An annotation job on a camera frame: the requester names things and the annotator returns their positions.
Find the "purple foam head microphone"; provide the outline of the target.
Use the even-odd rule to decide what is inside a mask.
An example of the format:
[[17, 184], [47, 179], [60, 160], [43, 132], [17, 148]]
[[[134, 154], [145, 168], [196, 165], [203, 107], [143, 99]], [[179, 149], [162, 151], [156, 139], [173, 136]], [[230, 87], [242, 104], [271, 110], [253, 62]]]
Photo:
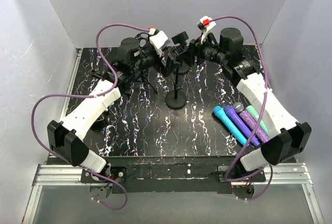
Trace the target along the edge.
[[235, 109], [231, 105], [226, 105], [224, 107], [224, 111], [226, 115], [232, 120], [234, 125], [242, 132], [245, 136], [245, 140], [247, 140], [252, 131], [247, 127], [244, 121], [240, 118], [240, 116], [236, 113]]

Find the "bright blue microphone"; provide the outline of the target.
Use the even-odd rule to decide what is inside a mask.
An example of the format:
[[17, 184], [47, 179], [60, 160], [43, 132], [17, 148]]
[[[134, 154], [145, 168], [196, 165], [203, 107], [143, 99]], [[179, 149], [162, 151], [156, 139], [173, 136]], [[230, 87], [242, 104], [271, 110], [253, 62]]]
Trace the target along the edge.
[[243, 146], [246, 144], [247, 139], [240, 132], [240, 130], [234, 125], [230, 118], [226, 115], [224, 109], [220, 106], [213, 108], [214, 115], [227, 127], [231, 134], [237, 139], [237, 141]]

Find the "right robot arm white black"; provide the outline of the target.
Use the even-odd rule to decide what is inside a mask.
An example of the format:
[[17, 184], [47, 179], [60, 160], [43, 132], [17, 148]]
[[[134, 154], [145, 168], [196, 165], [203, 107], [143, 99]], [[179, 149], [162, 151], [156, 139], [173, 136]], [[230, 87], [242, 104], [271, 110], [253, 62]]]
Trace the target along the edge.
[[251, 105], [262, 113], [262, 120], [270, 140], [260, 148], [242, 156], [236, 163], [235, 176], [249, 180], [254, 170], [268, 164], [277, 165], [303, 152], [312, 128], [307, 122], [299, 123], [279, 102], [256, 64], [243, 56], [243, 36], [233, 27], [222, 29], [216, 40], [210, 32], [190, 41], [185, 48], [185, 62], [210, 61], [221, 65], [225, 77], [241, 92]]

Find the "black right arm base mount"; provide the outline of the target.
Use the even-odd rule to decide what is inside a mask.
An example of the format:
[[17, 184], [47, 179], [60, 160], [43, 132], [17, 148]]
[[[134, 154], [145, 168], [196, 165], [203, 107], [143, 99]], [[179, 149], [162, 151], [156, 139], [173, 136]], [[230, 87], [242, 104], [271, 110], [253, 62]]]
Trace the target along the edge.
[[[228, 170], [229, 166], [226, 165], [220, 165], [217, 167], [217, 179], [222, 182], [222, 183], [227, 183], [228, 180], [226, 179], [225, 175], [226, 175], [226, 171]], [[249, 179], [249, 175], [256, 172], [257, 170], [254, 171], [242, 171], [241, 169], [239, 169], [238, 167], [234, 167], [228, 174], [228, 179], [233, 179], [233, 180], [237, 180], [237, 182], [239, 182], [239, 178], [245, 177], [245, 180]], [[266, 181], [266, 176], [264, 174], [264, 172], [259, 172], [257, 174], [255, 174], [253, 176], [253, 182], [254, 183], [262, 183]]]

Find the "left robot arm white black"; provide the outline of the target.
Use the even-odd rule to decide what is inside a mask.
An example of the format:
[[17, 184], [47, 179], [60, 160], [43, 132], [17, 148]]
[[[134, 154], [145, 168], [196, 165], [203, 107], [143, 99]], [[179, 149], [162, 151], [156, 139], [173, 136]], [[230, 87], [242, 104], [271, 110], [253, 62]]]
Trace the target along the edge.
[[146, 70], [154, 67], [166, 77], [180, 66], [172, 58], [167, 58], [166, 64], [162, 63], [162, 55], [170, 43], [167, 37], [151, 36], [144, 46], [140, 46], [140, 41], [140, 37], [123, 39], [116, 50], [115, 72], [94, 72], [93, 76], [99, 81], [89, 98], [61, 121], [53, 120], [47, 126], [50, 149], [72, 166], [91, 170], [92, 176], [101, 183], [110, 178], [110, 169], [106, 167], [105, 159], [83, 143], [88, 130], [133, 82], [144, 77]]

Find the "purple glitter silver mesh microphone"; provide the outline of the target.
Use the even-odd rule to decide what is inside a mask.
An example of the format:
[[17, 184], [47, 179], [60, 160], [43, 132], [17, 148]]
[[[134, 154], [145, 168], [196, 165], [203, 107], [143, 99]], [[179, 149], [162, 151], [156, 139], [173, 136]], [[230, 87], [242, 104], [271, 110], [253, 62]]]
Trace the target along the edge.
[[[246, 107], [240, 102], [235, 102], [232, 106], [244, 123], [253, 130], [257, 124], [257, 121], [245, 110]], [[265, 131], [260, 127], [257, 128], [255, 135], [260, 139], [262, 143], [266, 143], [270, 140], [270, 135], [268, 136]]]

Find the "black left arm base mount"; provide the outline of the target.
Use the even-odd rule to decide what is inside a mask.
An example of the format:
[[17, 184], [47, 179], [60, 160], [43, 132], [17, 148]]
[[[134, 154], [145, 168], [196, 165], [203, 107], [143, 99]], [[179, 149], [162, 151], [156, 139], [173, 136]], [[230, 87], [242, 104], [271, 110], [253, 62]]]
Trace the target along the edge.
[[[105, 177], [108, 177], [118, 183], [125, 183], [127, 180], [127, 168], [124, 166], [112, 166], [110, 169], [106, 170]], [[89, 172], [82, 172], [81, 183], [107, 183], [106, 179], [98, 178]]]

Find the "black round base stand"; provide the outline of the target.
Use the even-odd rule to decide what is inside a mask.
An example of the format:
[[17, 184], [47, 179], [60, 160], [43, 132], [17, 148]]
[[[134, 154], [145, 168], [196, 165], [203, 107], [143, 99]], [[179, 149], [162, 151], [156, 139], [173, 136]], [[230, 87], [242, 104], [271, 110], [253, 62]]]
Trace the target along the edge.
[[174, 47], [172, 52], [175, 56], [175, 60], [180, 63], [180, 67], [178, 68], [179, 75], [185, 75], [189, 72], [190, 67], [186, 63], [186, 55], [187, 55], [187, 40], [189, 39], [187, 33], [185, 31], [176, 34], [171, 38]]
[[166, 106], [173, 110], [182, 109], [187, 103], [187, 97], [184, 92], [181, 91], [181, 86], [179, 85], [179, 67], [182, 65], [182, 61], [177, 57], [179, 55], [179, 51], [176, 47], [172, 48], [169, 56], [172, 57], [179, 65], [175, 67], [175, 81], [173, 85], [173, 90], [168, 92], [165, 96]]

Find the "mint green microphone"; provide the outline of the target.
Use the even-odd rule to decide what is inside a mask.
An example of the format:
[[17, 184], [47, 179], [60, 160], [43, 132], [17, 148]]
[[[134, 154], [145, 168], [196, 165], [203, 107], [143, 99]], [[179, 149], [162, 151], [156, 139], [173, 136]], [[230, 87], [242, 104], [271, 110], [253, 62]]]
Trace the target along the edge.
[[[258, 120], [259, 113], [257, 112], [257, 110], [252, 105], [247, 106], [245, 108], [245, 110], [255, 119], [255, 121]], [[265, 131], [265, 133], [269, 136], [269, 132], [268, 132], [267, 126], [265, 125], [265, 123], [264, 123], [263, 120], [260, 122], [259, 125]]]

